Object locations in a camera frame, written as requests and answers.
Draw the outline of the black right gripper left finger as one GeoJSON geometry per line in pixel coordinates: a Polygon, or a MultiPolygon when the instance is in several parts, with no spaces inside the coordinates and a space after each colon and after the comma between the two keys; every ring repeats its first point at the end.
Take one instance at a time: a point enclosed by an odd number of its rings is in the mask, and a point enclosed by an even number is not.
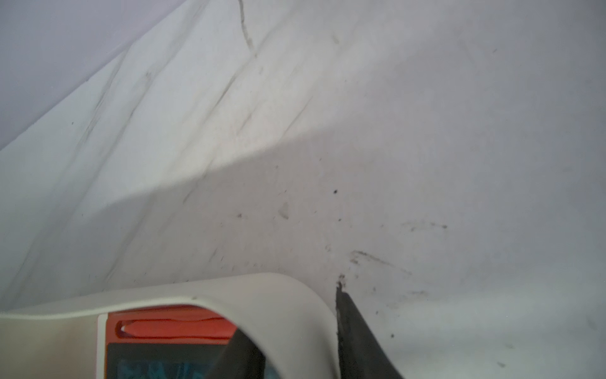
{"type": "Polygon", "coordinates": [[[266,357],[240,329],[208,373],[208,379],[264,379],[266,357]]]}

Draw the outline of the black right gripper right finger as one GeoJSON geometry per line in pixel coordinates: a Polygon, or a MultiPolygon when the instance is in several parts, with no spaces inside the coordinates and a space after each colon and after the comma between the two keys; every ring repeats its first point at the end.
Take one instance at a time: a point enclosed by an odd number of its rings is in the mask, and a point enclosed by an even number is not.
{"type": "Polygon", "coordinates": [[[336,287],[336,319],[341,378],[403,379],[342,283],[336,287]]]}

